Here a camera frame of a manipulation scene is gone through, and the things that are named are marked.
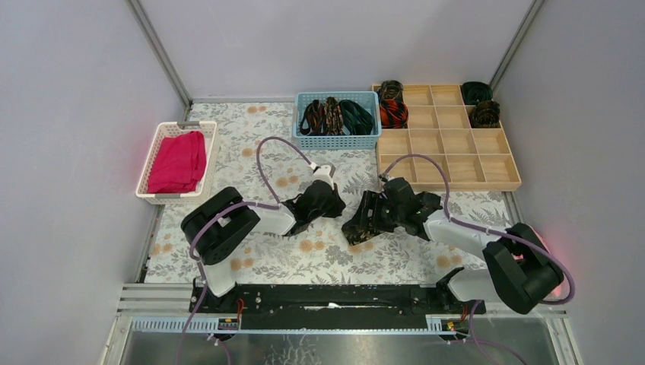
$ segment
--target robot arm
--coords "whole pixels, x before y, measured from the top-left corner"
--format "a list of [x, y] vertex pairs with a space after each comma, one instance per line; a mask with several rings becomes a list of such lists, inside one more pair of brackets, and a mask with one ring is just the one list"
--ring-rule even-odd
[[[237, 246], [252, 232], [293, 236], [305, 231], [318, 217], [338, 217], [345, 203], [333, 182], [333, 165], [310, 165], [313, 182], [304, 193], [282, 202], [278, 209], [246, 206], [224, 215], [208, 229], [195, 249], [204, 265], [208, 286], [215, 296], [226, 294], [235, 286], [229, 257]], [[222, 189], [190, 213], [181, 223], [189, 242], [218, 213], [242, 202], [242, 195], [233, 187]]]
[[[450, 243], [485, 260], [488, 269], [458, 268], [437, 283], [446, 289], [447, 301], [502, 301], [527, 314], [564, 280], [559, 267], [534, 249], [450, 221], [441, 211], [440, 196], [414, 194], [403, 178], [385, 180], [383, 193], [364, 192], [356, 215], [343, 225], [343, 233], [355, 245], [403, 227], [412, 236]], [[545, 249], [539, 236], [525, 224], [488, 229], [507, 231]]]

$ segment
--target gray wall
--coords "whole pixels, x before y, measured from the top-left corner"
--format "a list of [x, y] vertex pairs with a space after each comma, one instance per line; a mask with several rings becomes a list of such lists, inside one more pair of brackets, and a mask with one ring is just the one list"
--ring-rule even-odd
[[96, 363], [182, 107], [124, 1], [0, 2], [0, 49], [0, 363]]
[[642, 363], [645, 2], [550, 1], [496, 98], [526, 219], [577, 279], [586, 365]]
[[490, 80], [531, 0], [144, 0], [195, 97]]

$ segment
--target basket handle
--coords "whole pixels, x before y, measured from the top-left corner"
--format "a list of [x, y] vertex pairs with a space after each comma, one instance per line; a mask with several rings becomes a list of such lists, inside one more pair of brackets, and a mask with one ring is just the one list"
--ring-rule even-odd
[[177, 122], [177, 126], [180, 127], [180, 129], [199, 129], [199, 121], [198, 120], [186, 120], [184, 122]]

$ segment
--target red towel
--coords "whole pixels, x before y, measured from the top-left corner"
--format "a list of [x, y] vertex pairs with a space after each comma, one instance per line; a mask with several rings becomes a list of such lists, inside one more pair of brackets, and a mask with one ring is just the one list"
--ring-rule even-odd
[[164, 138], [148, 177], [148, 193], [194, 192], [206, 171], [201, 132]]

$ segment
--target dark green fabric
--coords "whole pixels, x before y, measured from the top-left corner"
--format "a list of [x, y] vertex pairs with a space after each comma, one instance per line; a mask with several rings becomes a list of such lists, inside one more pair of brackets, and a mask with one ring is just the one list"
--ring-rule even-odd
[[342, 100], [341, 107], [343, 123], [350, 135], [369, 135], [374, 128], [374, 117], [362, 106], [351, 100]]
[[482, 101], [493, 99], [493, 90], [479, 81], [470, 81], [462, 85], [462, 98], [465, 105], [477, 105]]

